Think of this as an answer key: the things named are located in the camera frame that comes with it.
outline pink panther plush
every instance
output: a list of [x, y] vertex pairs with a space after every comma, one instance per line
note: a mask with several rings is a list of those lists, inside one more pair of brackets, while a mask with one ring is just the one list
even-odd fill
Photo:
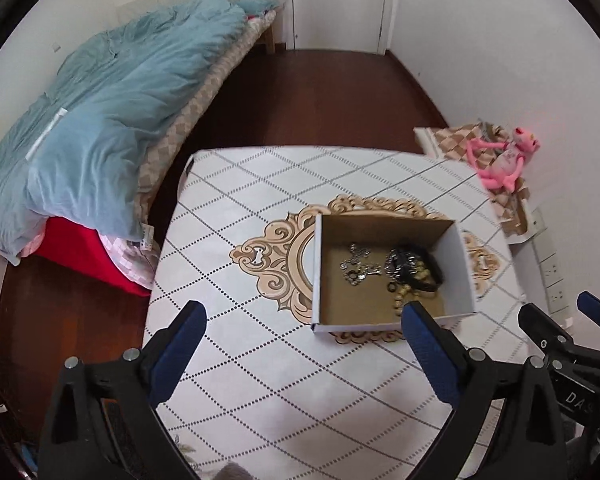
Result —
[[[494, 148], [504, 150], [488, 168], [480, 170], [477, 167], [474, 150]], [[538, 149], [540, 142], [534, 134], [516, 128], [512, 140], [507, 142], [486, 142], [482, 139], [471, 139], [466, 144], [466, 158], [475, 169], [486, 189], [503, 187], [510, 193], [516, 189], [516, 180], [522, 173], [522, 167]]]

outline diamond pattern tablecloth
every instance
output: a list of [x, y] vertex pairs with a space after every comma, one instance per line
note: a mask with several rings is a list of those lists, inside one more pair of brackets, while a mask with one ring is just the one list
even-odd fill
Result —
[[[260, 480], [401, 480], [444, 424], [450, 410], [399, 333], [317, 336], [306, 324], [312, 218], [352, 209], [460, 221], [479, 313], [452, 329], [494, 359], [526, 358], [509, 249], [467, 165], [353, 148], [198, 152], [160, 256], [145, 340], [187, 301], [205, 305], [205, 337], [157, 409], [202, 478], [232, 461]], [[495, 404], [461, 476], [479, 464], [498, 413]]]

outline ornate gold pattern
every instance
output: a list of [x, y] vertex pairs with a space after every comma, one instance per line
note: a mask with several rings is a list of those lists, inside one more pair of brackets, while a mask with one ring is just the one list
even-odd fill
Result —
[[189, 463], [189, 465], [193, 468], [193, 471], [198, 471], [200, 469], [200, 466], [192, 457], [189, 456], [191, 453], [195, 453], [196, 450], [193, 449], [191, 446], [188, 446], [187, 444], [181, 443], [179, 435], [176, 435], [176, 438], [173, 441], [173, 443], [176, 445], [178, 451], [184, 457], [184, 460], [186, 460]]
[[[309, 205], [297, 214], [289, 213], [286, 220], [275, 220], [264, 229], [264, 236], [251, 238], [236, 246], [229, 256], [240, 268], [257, 277], [257, 288], [268, 300], [278, 302], [279, 310], [290, 310], [303, 324], [311, 323], [312, 286], [302, 267], [302, 253], [314, 236], [317, 214], [383, 214], [408, 216], [410, 218], [446, 218], [444, 215], [427, 212], [413, 200], [391, 198], [362, 198], [358, 195], [341, 194], [328, 206]], [[484, 282], [500, 267], [497, 256], [477, 245], [473, 235], [465, 234], [465, 243], [474, 261], [474, 279], [478, 293], [484, 290]], [[383, 340], [398, 341], [400, 331], [381, 333], [334, 334], [339, 343]]]
[[463, 235], [473, 264], [475, 292], [480, 296], [487, 288], [487, 281], [500, 269], [500, 260], [491, 251], [479, 245], [470, 232], [465, 231]]
[[391, 330], [390, 332], [331, 332], [336, 338], [336, 342], [341, 345], [347, 343], [362, 344], [367, 341], [384, 341], [385, 343], [395, 343], [404, 339], [402, 332], [399, 330]]

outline jewelry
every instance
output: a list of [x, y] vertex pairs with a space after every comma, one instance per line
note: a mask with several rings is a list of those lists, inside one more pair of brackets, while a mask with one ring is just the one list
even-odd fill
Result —
[[395, 315], [400, 317], [402, 316], [402, 310], [404, 308], [405, 297], [407, 294], [411, 292], [411, 287], [409, 285], [402, 285], [398, 290], [398, 294], [394, 296], [394, 312]]
[[429, 252], [410, 244], [389, 251], [384, 270], [394, 281], [407, 283], [414, 290], [435, 292], [442, 284], [442, 271]]
[[359, 248], [356, 244], [349, 247], [351, 257], [340, 264], [340, 269], [344, 274], [344, 279], [349, 285], [357, 286], [367, 276], [381, 276], [382, 269], [378, 264], [364, 265], [361, 258], [367, 258], [371, 251], [367, 248]]

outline white door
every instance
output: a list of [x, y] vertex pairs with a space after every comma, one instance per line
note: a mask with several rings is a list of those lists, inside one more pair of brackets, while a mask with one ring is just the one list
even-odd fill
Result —
[[293, 0], [295, 48], [378, 52], [384, 0]]

